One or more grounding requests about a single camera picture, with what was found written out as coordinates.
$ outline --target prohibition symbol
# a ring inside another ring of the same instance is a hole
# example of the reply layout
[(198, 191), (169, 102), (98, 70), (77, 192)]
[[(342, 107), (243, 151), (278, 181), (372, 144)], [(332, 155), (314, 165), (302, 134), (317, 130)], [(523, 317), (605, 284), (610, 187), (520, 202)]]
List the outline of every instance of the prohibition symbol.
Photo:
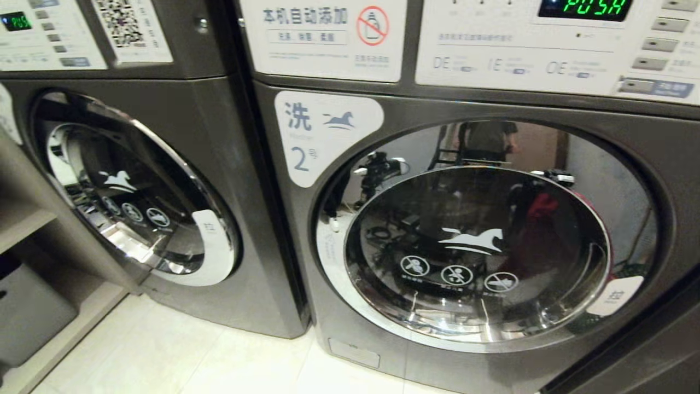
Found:
[(357, 17), (357, 34), (369, 46), (384, 42), (389, 35), (389, 17), (377, 6), (369, 6)]

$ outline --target washing machine door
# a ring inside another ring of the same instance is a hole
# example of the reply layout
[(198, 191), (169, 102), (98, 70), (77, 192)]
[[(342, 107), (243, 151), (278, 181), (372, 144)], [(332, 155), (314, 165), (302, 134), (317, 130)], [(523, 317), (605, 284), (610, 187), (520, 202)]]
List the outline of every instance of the washing machine door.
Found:
[(58, 191), (123, 256), (189, 286), (219, 283), (237, 227), (196, 170), (144, 124), (62, 91), (32, 112), (36, 149)]
[(521, 121), (408, 133), (335, 175), (316, 242), (331, 285), (385, 330), (472, 353), (565, 341), (649, 273), (656, 214), (602, 142)]

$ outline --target gray storage box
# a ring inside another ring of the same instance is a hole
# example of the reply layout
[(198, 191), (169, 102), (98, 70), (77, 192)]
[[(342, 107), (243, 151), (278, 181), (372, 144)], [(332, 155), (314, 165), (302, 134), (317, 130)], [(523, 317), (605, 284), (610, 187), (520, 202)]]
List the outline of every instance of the gray storage box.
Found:
[(21, 365), (77, 315), (27, 265), (0, 256), (0, 365)]

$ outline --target front-load washing machine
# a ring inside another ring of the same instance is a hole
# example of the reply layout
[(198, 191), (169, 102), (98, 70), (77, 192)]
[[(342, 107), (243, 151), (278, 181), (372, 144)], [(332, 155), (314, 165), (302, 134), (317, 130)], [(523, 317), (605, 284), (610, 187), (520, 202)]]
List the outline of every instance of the front-load washing machine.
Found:
[(151, 298), (293, 338), (307, 303), (222, 9), (4, 1), (2, 124)]
[(532, 394), (697, 265), (694, 2), (333, 5), (239, 2), (327, 352)]

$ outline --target wooden shelf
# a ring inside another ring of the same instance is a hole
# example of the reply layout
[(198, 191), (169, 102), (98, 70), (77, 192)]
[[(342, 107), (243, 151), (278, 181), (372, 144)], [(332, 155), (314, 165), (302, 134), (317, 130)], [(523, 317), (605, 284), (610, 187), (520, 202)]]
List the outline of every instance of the wooden shelf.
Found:
[(0, 253), (4, 253), (54, 219), (54, 213), (34, 205), (0, 199)]

